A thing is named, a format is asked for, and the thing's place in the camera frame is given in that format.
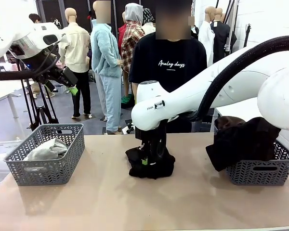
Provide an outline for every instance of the woven plastic basket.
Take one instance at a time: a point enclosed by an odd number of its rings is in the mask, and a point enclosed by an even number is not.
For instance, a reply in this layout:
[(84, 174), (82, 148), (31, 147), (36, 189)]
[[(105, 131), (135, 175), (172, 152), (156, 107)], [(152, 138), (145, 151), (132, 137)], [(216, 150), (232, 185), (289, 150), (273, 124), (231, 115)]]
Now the woven plastic basket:
[[(53, 138), (60, 139), (68, 146), (67, 152), (61, 159), (23, 161), (33, 149)], [(4, 161), (20, 186), (66, 184), (84, 149), (83, 124), (41, 125)]]
[(242, 160), (227, 168), (227, 174), (236, 185), (284, 185), (289, 176), (289, 151), (278, 141), (274, 143), (275, 160)]

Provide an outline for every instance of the basket handle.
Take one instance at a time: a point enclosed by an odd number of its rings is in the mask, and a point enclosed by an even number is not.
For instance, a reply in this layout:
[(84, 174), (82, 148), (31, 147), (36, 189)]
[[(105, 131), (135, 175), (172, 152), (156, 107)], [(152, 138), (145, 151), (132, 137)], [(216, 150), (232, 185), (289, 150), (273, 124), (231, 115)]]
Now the basket handle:
[(259, 166), (255, 166), (253, 168), (253, 170), (254, 171), (259, 171), (259, 172), (276, 172), (276, 171), (279, 170), (279, 167), (277, 167), (277, 166), (265, 166), (265, 165), (261, 166), (261, 165), (259, 165)]
[(58, 135), (70, 135), (70, 134), (73, 134), (73, 131), (71, 129), (57, 128), (56, 134), (58, 134)]
[(41, 172), (47, 172), (47, 167), (45, 167), (44, 165), (39, 166), (36, 164), (30, 164), (28, 163), (28, 165), (25, 167), (23, 165), (21, 165), (21, 170), (24, 172), (28, 172), (28, 173), (41, 173)]

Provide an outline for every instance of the folded cloth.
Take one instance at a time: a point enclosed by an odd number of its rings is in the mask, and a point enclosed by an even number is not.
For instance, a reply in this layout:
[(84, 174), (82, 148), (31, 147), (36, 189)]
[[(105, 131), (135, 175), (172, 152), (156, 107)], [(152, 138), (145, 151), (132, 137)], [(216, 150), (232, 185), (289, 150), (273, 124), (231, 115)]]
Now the folded cloth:
[(275, 157), (274, 142), (280, 131), (264, 118), (257, 117), (218, 130), (214, 135), (214, 144), (206, 150), (217, 171), (241, 160), (269, 161)]
[(215, 127), (220, 130), (246, 123), (243, 119), (233, 116), (222, 116), (214, 121)]
[[(63, 154), (67, 152), (66, 144), (54, 138), (52, 140), (46, 141), (39, 147), (33, 149), (28, 156), (24, 159), (25, 161), (34, 160), (55, 160), (62, 158)], [(25, 167), (26, 171), (38, 171), (44, 167)]]
[(132, 148), (126, 151), (126, 155), (131, 164), (130, 176), (138, 178), (157, 179), (169, 177), (173, 173), (174, 156), (170, 155), (165, 148), (164, 155), (158, 161), (152, 163), (152, 157), (147, 157), (143, 149)]

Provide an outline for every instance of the light blue hoodie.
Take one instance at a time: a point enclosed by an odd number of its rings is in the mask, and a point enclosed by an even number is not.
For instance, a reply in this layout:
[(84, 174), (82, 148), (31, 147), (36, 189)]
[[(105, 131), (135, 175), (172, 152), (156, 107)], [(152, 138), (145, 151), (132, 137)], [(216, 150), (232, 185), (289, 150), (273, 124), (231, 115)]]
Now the light blue hoodie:
[(102, 76), (121, 77), (121, 67), (117, 64), (120, 59), (118, 43), (107, 24), (97, 24), (92, 20), (91, 33), (92, 70)]

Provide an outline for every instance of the plaid shirt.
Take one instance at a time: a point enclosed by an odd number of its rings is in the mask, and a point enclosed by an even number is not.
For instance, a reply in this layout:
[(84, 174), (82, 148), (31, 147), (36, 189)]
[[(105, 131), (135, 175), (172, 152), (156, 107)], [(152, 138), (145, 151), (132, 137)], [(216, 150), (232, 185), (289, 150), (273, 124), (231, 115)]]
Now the plaid shirt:
[(126, 31), (122, 41), (121, 56), (123, 60), (123, 70), (127, 73), (129, 73), (131, 69), (134, 47), (143, 36), (145, 36), (145, 32), (141, 28), (141, 22), (126, 22)]

